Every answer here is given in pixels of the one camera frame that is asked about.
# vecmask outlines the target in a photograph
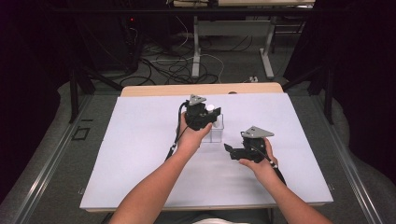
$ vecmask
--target wooden table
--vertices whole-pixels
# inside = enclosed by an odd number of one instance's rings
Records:
[[[186,94],[228,94],[283,92],[282,87],[271,83],[235,83],[235,84],[198,84],[198,85],[168,85],[168,86],[132,86],[122,90],[121,97],[127,96],[158,96],[158,95],[186,95]]]

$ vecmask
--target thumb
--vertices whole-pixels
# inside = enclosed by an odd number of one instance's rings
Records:
[[[207,123],[206,126],[203,128],[204,133],[209,133],[212,129],[212,123]]]
[[[240,159],[239,163],[244,165],[244,166],[246,166],[246,167],[248,167],[250,170],[253,170],[252,161],[247,160],[247,159]]]

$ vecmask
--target silver metal plate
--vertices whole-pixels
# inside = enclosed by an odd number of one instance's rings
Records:
[[[242,137],[246,137],[246,138],[261,138],[261,137],[274,136],[273,133],[265,131],[256,126],[251,126],[251,128],[247,129],[245,132],[242,132],[241,135]]]
[[[201,103],[203,101],[206,101],[205,97],[194,95],[194,94],[192,94],[190,96],[190,105],[198,105],[199,103]]]

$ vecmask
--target desk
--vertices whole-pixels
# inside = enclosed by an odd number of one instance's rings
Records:
[[[227,94],[230,91],[238,94]],[[174,139],[178,107],[191,93],[205,93],[207,104],[221,106],[223,142],[201,144],[163,210],[276,206],[254,174],[232,161],[223,146],[227,143],[240,147],[240,132],[251,125],[275,133],[271,142],[290,189],[313,205],[332,202],[289,96],[275,83],[245,83],[125,88],[80,208],[89,212],[114,211],[130,189],[163,162]]]
[[[219,0],[219,7],[285,7],[313,5],[315,0]],[[174,1],[175,7],[207,7],[207,1]],[[266,36],[264,48],[260,49],[265,75],[272,79],[274,72],[268,58],[268,51],[274,35],[276,17],[269,21],[198,21],[194,16],[194,59],[192,77],[199,76],[199,63],[201,49],[199,47],[200,35],[262,35]]]

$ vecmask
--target forearm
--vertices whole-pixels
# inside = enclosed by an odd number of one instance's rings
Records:
[[[329,219],[300,199],[277,177],[262,184],[273,196],[288,223],[331,223]]]
[[[111,223],[153,223],[189,158],[175,154],[122,200]]]

